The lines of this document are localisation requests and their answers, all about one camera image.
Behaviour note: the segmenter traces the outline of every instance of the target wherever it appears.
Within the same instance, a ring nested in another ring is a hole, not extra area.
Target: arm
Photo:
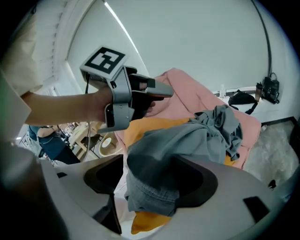
[[[109,88],[91,94],[51,97],[27,92],[22,96],[31,108],[26,123],[34,126],[69,122],[105,121],[104,109],[112,101]]]
[[[51,135],[52,133],[55,132],[55,129],[53,128],[45,128],[45,127],[41,127],[38,131],[37,131],[37,136],[38,137],[47,137],[49,135]]]

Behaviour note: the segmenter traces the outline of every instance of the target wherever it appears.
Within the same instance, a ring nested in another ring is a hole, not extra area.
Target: person
[[[113,99],[108,87],[95,93],[73,96],[54,97],[34,93],[43,85],[37,74],[34,57],[35,52],[38,52],[35,49],[35,25],[36,16],[30,13],[25,23],[13,34],[11,44],[0,62],[0,73],[31,109],[25,123],[45,126],[70,122],[105,122],[105,107]],[[146,87],[146,83],[140,84],[140,89]]]
[[[28,132],[31,139],[39,142],[44,152],[51,160],[58,160],[65,164],[80,163],[72,150],[62,141],[57,133],[59,127],[38,127],[28,126]]]

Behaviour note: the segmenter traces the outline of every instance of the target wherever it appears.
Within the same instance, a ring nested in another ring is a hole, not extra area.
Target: pink cloth
[[[153,111],[148,113],[148,118],[167,118],[181,119],[194,117],[194,113],[204,110],[213,110],[217,105],[225,103],[216,97],[211,91],[184,71],[172,68],[155,78],[165,84],[171,85],[174,89],[174,95],[171,98],[165,98],[163,101],[157,101]],[[234,165],[242,169],[257,138],[259,136],[260,122],[248,114],[233,109],[235,117],[240,121],[243,131],[243,141],[238,149],[240,158]],[[119,143],[126,152],[123,142],[124,132],[116,132]]]

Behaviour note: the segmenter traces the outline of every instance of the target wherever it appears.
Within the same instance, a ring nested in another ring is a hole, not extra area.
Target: orange cloth
[[[164,119],[164,118],[142,118],[130,122],[129,127],[124,130],[124,143],[126,148],[131,144],[140,140],[144,133],[156,129],[167,129],[174,126],[184,124],[189,121],[189,118],[183,119]],[[226,155],[224,164],[232,166],[234,161],[231,161],[230,156]],[[131,234],[139,232],[148,232],[154,228],[166,224],[171,217],[159,215],[152,212],[135,212],[136,216],[131,226]]]

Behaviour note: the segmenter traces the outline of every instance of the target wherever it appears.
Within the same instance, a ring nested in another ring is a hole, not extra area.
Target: gray clothing
[[[230,107],[216,106],[195,116],[180,126],[148,131],[128,148],[125,198],[129,211],[174,214],[179,191],[170,167],[172,155],[197,156],[221,164],[226,153],[232,160],[239,158],[242,131]]]

